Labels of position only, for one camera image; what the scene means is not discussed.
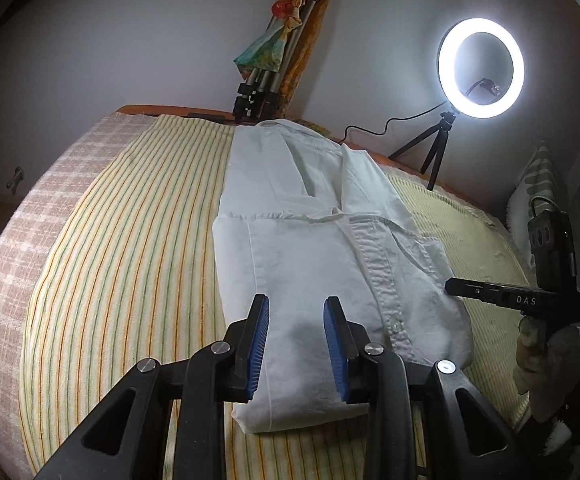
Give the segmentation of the right white gloved hand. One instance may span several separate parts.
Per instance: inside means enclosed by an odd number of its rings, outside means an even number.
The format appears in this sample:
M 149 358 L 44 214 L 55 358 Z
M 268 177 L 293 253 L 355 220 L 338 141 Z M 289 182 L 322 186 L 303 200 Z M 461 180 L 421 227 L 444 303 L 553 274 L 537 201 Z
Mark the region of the right white gloved hand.
M 529 316 L 521 318 L 512 372 L 518 393 L 529 395 L 531 415 L 537 422 L 554 416 L 580 380 L 580 326 L 563 327 L 541 346 L 544 327 Z

